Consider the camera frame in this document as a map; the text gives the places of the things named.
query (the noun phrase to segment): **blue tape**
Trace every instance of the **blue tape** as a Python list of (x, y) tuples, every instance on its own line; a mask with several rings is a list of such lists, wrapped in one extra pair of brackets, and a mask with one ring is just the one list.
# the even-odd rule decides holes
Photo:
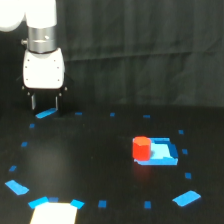
[(191, 179), (191, 173), (185, 173), (185, 178), (186, 179)]
[(187, 193), (174, 198), (173, 201), (176, 202), (179, 206), (183, 207), (199, 198), (201, 198), (201, 195), (197, 194), (194, 191), (188, 191)]
[(174, 144), (168, 143), (167, 144), (170, 150), (170, 156), (173, 158), (178, 158), (178, 152), (177, 152), (177, 148)]
[(98, 207), (99, 208), (106, 208), (107, 207), (107, 202), (106, 201), (99, 201)]
[(11, 168), (9, 169), (9, 172), (13, 172), (16, 170), (16, 166), (11, 166)]
[(145, 209), (151, 209), (151, 202), (150, 201), (145, 201), (144, 208)]
[(179, 134), (180, 135), (183, 135), (184, 134), (184, 131), (183, 130), (179, 130)]
[(165, 142), (170, 142), (169, 138), (149, 138), (149, 139), (151, 140), (152, 143), (155, 143), (156, 141), (159, 141), (159, 142), (164, 142), (164, 141)]
[(51, 198), (48, 198), (48, 201), (49, 201), (49, 202), (58, 202), (58, 198), (56, 198), (56, 197), (51, 197)]
[(39, 119), (42, 119), (42, 118), (44, 118), (44, 117), (47, 117), (47, 116), (49, 116), (49, 115), (55, 113), (56, 111), (57, 111), (56, 108), (51, 108), (51, 109), (49, 109), (49, 110), (46, 110), (46, 111), (44, 111), (44, 112), (41, 112), (41, 113), (37, 114), (36, 117), (39, 118)]
[(148, 161), (138, 161), (135, 159), (134, 161), (142, 166), (176, 166), (178, 163), (178, 159), (165, 157), (163, 159), (150, 159)]
[(27, 147), (28, 143), (27, 142), (23, 142), (21, 147)]
[(7, 187), (9, 187), (14, 193), (16, 193), (17, 195), (22, 195), (22, 194), (26, 194), (29, 189), (18, 184), (16, 181), (11, 180), (5, 183), (5, 185)]
[(76, 112), (75, 115), (81, 116), (82, 115), (82, 112)]
[(43, 197), (43, 198), (39, 198), (39, 199), (37, 199), (35, 201), (31, 201), (28, 204), (29, 204), (30, 208), (34, 209), (38, 205), (42, 205), (42, 204), (44, 204), (46, 202), (49, 202), (48, 198), (47, 197)]
[(188, 155), (188, 151), (187, 151), (187, 149), (182, 149), (182, 153), (183, 153), (184, 155)]
[(169, 151), (170, 151), (170, 156), (173, 158), (178, 158), (178, 152), (177, 152), (177, 148), (174, 144), (172, 144), (170, 141), (154, 141), (155, 144), (166, 144), (169, 147)]
[(34, 128), (35, 127), (35, 124), (30, 124), (30, 128)]
[(72, 202), (71, 202), (71, 205), (78, 208), (78, 209), (82, 208), (82, 206), (84, 204), (85, 204), (84, 202), (77, 201), (77, 200), (72, 200)]
[(150, 115), (143, 115), (143, 118), (150, 118)]

